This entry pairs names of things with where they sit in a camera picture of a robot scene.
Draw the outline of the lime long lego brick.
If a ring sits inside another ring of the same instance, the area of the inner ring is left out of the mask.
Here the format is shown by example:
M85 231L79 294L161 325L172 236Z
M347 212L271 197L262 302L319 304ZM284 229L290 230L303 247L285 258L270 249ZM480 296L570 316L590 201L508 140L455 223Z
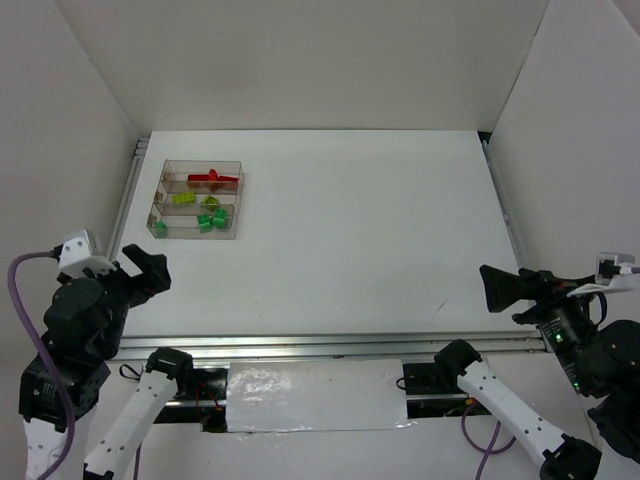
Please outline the lime long lego brick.
M174 205L189 205L196 203L196 195L193 192L173 194L171 196Z

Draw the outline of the dark green small lego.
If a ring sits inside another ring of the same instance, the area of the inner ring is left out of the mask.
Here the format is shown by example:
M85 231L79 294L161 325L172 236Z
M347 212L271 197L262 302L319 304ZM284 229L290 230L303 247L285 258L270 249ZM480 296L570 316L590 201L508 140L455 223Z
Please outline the dark green small lego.
M213 228L226 229L228 223L228 212L226 210L216 210L210 217L210 223Z

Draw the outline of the lime rounded lego brick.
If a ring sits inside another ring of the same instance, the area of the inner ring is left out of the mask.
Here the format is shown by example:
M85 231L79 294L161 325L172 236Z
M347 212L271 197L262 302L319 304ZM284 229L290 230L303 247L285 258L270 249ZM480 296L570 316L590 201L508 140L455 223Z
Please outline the lime rounded lego brick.
M220 205L220 202L216 197L207 195L203 198L201 204L208 209L216 209Z

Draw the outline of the red sloped lego brick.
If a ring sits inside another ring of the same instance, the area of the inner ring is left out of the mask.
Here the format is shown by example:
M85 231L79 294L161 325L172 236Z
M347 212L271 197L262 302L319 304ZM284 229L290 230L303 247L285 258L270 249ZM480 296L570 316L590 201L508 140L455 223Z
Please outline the red sloped lego brick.
M200 185L201 183L207 184L210 181L210 176L208 174L190 174L187 177L188 184L194 184L195 186Z

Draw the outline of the red rounded lego brick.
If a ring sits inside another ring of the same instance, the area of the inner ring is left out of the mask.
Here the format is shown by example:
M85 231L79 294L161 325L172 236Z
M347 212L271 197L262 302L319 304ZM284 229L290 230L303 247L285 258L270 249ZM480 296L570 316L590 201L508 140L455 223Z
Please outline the red rounded lego brick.
M208 172L209 180L208 186L211 191L216 190L230 190L235 191L239 184L239 178L237 176L222 175L215 169L210 169Z

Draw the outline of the green square lego brick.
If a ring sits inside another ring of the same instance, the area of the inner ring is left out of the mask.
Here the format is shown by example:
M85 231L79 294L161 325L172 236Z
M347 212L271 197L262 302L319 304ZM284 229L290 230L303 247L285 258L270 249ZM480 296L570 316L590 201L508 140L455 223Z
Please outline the green square lego brick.
M197 220L198 229L201 233L207 233L213 229L212 216L209 216L206 214L198 215L196 217L196 220Z

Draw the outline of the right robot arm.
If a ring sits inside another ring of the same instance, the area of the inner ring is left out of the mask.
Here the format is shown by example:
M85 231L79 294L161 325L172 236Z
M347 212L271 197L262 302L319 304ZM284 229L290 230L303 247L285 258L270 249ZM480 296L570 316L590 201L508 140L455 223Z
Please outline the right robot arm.
M480 268L487 308L531 306L513 319L539 329L558 364L549 383L526 386L523 361L499 367L455 340L435 356L436 375L485 407L529 455L542 479L636 479L639 476L639 324L600 327L588 303L633 290L639 268L603 261L590 277L549 271L516 274Z

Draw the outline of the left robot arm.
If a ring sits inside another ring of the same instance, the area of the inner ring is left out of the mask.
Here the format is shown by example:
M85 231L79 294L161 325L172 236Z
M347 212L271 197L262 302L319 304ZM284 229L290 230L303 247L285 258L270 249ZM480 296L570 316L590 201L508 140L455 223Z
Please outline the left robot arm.
M209 373L186 352L161 347L132 378L137 389L101 443L86 450L89 427L118 352L129 311L171 287L168 261L136 244L123 252L138 268L130 275L119 263L93 251L79 237L49 251L16 257L7 271L15 311L37 354L21 375L19 414L27 437L28 479L121 479L140 465L140 450L166 403L185 398L198 413L221 420L224 407ZM22 301L18 269L26 261L58 264L59 289L38 334Z

